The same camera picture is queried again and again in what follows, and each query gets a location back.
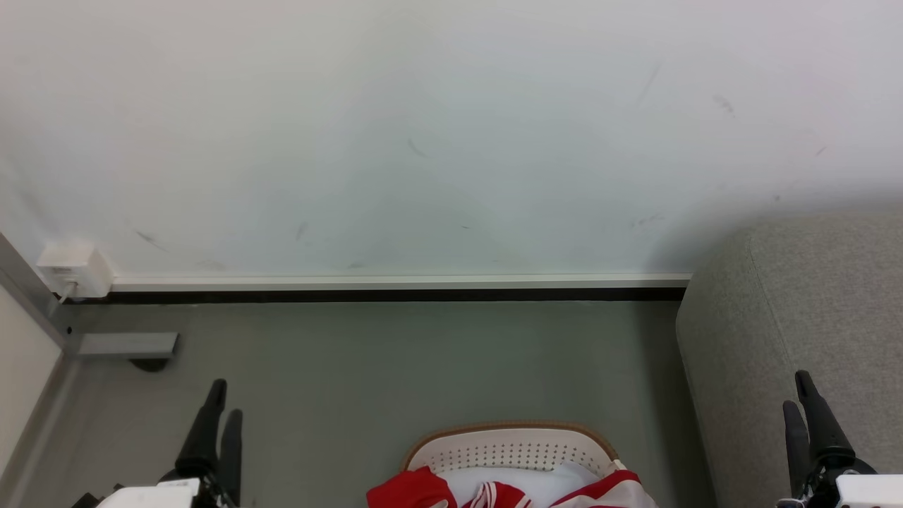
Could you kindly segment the white laundry basket brown rim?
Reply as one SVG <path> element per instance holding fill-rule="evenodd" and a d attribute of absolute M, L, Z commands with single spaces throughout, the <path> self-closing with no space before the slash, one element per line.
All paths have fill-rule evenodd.
<path fill-rule="evenodd" d="M 435 432 L 412 447 L 401 470 L 429 466 L 435 475 L 468 467 L 551 471 L 564 461 L 574 461 L 600 477 L 624 468 L 609 441 L 584 425 L 502 421 Z"/>

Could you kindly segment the grey metal floor bracket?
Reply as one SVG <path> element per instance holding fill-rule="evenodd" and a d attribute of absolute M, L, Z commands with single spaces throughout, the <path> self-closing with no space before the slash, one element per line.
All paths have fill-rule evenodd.
<path fill-rule="evenodd" d="M 178 332 L 91 332 L 82 335 L 81 358 L 159 360 L 174 356 Z"/>

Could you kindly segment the red and white garment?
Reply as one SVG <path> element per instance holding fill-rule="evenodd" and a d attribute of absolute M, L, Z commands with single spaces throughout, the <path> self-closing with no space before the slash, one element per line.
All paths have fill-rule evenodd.
<path fill-rule="evenodd" d="M 368 508 L 458 508 L 445 479 L 429 466 L 403 471 L 365 496 Z M 484 483 L 474 500 L 462 508 L 535 508 L 517 488 Z M 632 471 L 616 468 L 600 481 L 558 499 L 549 508 L 658 508 Z"/>

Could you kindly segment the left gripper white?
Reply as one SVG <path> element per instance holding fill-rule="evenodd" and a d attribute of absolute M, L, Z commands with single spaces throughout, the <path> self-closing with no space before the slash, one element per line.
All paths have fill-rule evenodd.
<path fill-rule="evenodd" d="M 214 380 L 191 424 L 175 461 L 175 470 L 183 479 L 134 488 L 119 486 L 106 497 L 84 494 L 71 508 L 238 508 L 244 422 L 240 409 L 233 409 L 226 418 L 217 459 L 217 433 L 227 389 L 226 380 Z M 204 477 L 216 470 L 217 482 Z"/>

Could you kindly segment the grey metal door frame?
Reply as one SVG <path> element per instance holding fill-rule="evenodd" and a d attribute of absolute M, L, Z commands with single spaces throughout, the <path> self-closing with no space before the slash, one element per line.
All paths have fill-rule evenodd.
<path fill-rule="evenodd" d="M 29 489 L 39 480 L 38 468 L 49 448 L 72 384 L 70 315 L 6 236 L 0 232 L 0 286 L 19 302 L 61 348 L 54 373 L 32 412 L 9 469 L 0 479 L 0 508 L 25 508 Z"/>

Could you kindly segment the white and black baseboard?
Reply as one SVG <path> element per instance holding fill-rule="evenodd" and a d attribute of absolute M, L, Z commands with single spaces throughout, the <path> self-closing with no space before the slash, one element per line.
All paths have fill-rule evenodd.
<path fill-rule="evenodd" d="M 116 277 L 105 303 L 680 301 L 689 273 Z"/>

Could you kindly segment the pale white cloth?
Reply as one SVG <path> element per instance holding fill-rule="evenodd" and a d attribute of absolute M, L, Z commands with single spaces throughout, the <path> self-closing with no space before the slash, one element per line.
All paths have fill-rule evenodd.
<path fill-rule="evenodd" d="M 549 508 L 552 504 L 584 486 L 600 481 L 585 467 L 564 461 L 551 471 L 519 468 L 474 467 L 441 472 L 458 508 L 474 500 L 484 483 L 498 482 L 519 489 L 533 502 L 535 508 Z"/>

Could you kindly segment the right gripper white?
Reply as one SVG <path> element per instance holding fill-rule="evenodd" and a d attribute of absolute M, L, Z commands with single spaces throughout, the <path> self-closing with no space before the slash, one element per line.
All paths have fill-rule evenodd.
<path fill-rule="evenodd" d="M 776 508 L 903 508 L 903 475 L 880 475 L 856 459 L 810 373 L 799 370 L 794 382 L 806 422 L 796 403 L 783 402 L 791 497 Z"/>

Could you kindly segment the cream door panel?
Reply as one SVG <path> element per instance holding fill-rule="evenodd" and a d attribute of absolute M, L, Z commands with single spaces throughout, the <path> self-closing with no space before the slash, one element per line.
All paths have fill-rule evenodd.
<path fill-rule="evenodd" d="M 0 286 L 0 479 L 9 469 L 61 348 Z"/>

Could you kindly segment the white wall socket box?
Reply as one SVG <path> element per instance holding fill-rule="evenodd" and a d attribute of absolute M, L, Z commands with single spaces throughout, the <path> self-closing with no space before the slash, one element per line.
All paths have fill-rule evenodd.
<path fill-rule="evenodd" d="M 114 271 L 90 243 L 52 243 L 36 261 L 36 270 L 51 292 L 70 298 L 109 295 Z"/>

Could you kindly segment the grey fabric sofa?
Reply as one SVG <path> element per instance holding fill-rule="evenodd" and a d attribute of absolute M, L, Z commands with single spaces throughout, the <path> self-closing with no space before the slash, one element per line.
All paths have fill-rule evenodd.
<path fill-rule="evenodd" d="M 691 277 L 675 332 L 719 508 L 788 496 L 798 370 L 856 454 L 903 475 L 903 211 L 742 229 Z"/>

